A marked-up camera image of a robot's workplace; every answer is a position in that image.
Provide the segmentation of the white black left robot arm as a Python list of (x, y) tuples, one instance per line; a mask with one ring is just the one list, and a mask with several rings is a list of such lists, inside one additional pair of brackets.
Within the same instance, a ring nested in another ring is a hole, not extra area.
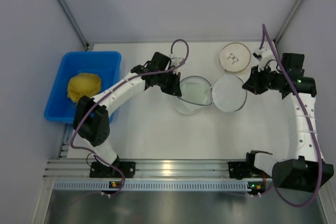
[(133, 67), (115, 85), (92, 97), (83, 96), (76, 108), (73, 136), (86, 141), (86, 150), (104, 166), (115, 165), (119, 157), (108, 141), (110, 116), (131, 97), (153, 86), (168, 95), (181, 97), (181, 74), (177, 69), (185, 62), (184, 58), (155, 52), (151, 60)]

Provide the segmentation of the pale green bra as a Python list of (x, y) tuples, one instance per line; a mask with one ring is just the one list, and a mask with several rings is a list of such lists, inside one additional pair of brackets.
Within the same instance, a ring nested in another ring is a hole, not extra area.
[(209, 91), (210, 89), (203, 84), (184, 82), (181, 84), (181, 99), (193, 104), (209, 105), (211, 103)]

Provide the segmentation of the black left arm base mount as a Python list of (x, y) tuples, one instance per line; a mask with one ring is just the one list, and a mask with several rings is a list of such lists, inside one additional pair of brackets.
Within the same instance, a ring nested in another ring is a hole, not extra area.
[[(136, 162), (117, 162), (119, 169), (125, 178), (133, 178), (135, 175)], [(92, 162), (89, 173), (90, 178), (122, 178), (121, 174), (110, 166), (106, 166), (98, 161)]]

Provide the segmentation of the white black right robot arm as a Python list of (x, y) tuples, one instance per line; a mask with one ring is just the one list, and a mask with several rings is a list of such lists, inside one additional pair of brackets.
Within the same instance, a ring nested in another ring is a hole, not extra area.
[(332, 164), (318, 164), (313, 143), (317, 136), (314, 105), (316, 83), (314, 78), (304, 76), (303, 54), (284, 53), (284, 70), (272, 70), (269, 63), (274, 59), (269, 50), (257, 50), (254, 57), (258, 65), (251, 68), (249, 79), (243, 89), (253, 94), (263, 94), (268, 90), (281, 93), (289, 125), (289, 151), (287, 158), (279, 160), (271, 153), (252, 151), (253, 166), (272, 177), (277, 188), (313, 192), (318, 182), (318, 171), (322, 171), (321, 184), (324, 185), (334, 175)]

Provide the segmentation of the white mesh laundry bag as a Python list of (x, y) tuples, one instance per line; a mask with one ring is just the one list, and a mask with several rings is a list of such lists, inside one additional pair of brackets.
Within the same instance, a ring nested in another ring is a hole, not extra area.
[(173, 97), (172, 104), (176, 111), (183, 115), (195, 114), (198, 110), (212, 104), (223, 112), (236, 112), (245, 105), (247, 100), (247, 91), (242, 88), (244, 82), (235, 75), (225, 74), (217, 79), (214, 84), (201, 76), (189, 76), (180, 82), (180, 88), (184, 82), (200, 83), (208, 87), (211, 103), (209, 105), (198, 105), (186, 102), (181, 97)]

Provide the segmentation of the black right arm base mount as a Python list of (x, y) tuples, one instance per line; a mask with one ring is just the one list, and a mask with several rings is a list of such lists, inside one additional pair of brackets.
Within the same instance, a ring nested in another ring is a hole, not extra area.
[(229, 177), (236, 180), (242, 180), (244, 178), (271, 178), (262, 170), (249, 165), (246, 161), (228, 162), (228, 171)]

